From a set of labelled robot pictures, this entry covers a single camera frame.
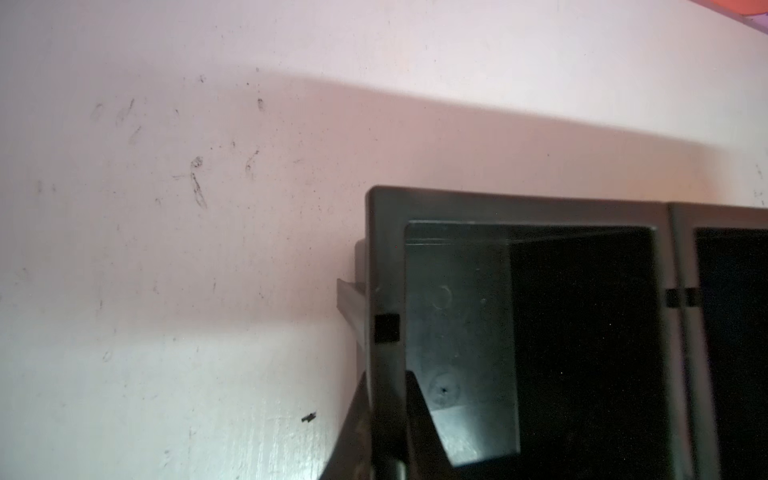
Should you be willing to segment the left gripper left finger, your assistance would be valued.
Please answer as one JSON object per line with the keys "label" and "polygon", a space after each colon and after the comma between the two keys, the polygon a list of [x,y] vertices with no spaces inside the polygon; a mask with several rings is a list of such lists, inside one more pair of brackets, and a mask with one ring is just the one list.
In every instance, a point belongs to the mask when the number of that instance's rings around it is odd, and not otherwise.
{"label": "left gripper left finger", "polygon": [[373,474],[371,409],[364,372],[320,480],[370,480]]}

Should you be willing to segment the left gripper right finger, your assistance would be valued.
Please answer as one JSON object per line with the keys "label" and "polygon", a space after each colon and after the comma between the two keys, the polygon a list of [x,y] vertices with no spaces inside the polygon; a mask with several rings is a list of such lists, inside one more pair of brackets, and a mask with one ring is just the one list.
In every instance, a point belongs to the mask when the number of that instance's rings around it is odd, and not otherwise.
{"label": "left gripper right finger", "polygon": [[416,376],[405,372],[408,428],[408,478],[455,479]]}

